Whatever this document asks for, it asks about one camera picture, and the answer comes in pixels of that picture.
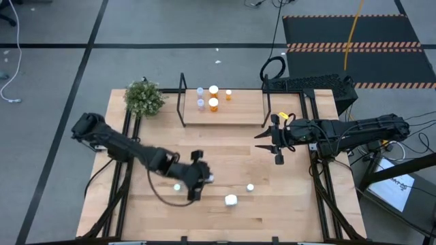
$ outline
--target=white paper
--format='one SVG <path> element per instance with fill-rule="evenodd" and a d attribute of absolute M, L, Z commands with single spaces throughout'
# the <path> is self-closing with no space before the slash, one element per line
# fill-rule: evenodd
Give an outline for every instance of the white paper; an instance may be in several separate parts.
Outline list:
<path fill-rule="evenodd" d="M 377 167 L 377 172 L 393 166 L 394 165 L 389 162 L 389 160 L 382 159 Z M 371 184 L 368 189 L 380 199 L 402 212 L 411 190 L 411 188 L 407 186 L 413 186 L 414 181 L 412 177 L 405 174 Z"/>

